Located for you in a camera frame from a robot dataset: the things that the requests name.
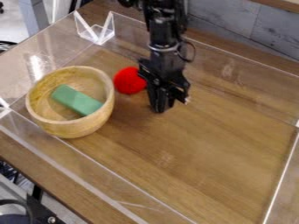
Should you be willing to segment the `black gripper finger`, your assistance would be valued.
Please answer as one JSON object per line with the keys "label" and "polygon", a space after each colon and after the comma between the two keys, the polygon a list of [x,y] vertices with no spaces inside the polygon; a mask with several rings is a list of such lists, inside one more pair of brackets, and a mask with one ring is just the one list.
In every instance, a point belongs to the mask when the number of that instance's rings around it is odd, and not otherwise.
{"label": "black gripper finger", "polygon": [[147,81],[147,93],[152,111],[163,113],[173,106],[173,85],[159,79]]}
{"label": "black gripper finger", "polygon": [[179,101],[183,104],[189,103],[189,94],[185,88],[180,88],[176,86],[171,87],[171,97],[175,101]]}

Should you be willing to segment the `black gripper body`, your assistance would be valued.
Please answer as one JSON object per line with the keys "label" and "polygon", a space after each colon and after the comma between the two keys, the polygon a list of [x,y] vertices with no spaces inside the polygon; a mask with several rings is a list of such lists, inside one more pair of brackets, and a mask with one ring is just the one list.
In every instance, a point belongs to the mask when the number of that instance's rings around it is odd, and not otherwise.
{"label": "black gripper body", "polygon": [[191,84],[183,76],[187,58],[185,43],[148,45],[149,57],[139,60],[139,76],[145,80],[159,79],[189,91]]}

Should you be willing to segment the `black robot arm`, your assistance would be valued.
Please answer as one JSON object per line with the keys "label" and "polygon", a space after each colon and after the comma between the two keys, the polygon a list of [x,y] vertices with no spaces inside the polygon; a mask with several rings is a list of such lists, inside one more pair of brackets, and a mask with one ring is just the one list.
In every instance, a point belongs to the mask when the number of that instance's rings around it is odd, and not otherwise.
{"label": "black robot arm", "polygon": [[163,113],[176,101],[185,103],[191,83],[183,76],[187,58],[187,45],[183,34],[187,30],[184,0],[117,0],[127,7],[144,13],[145,28],[149,32],[149,58],[139,59],[137,75],[147,84],[152,111]]}

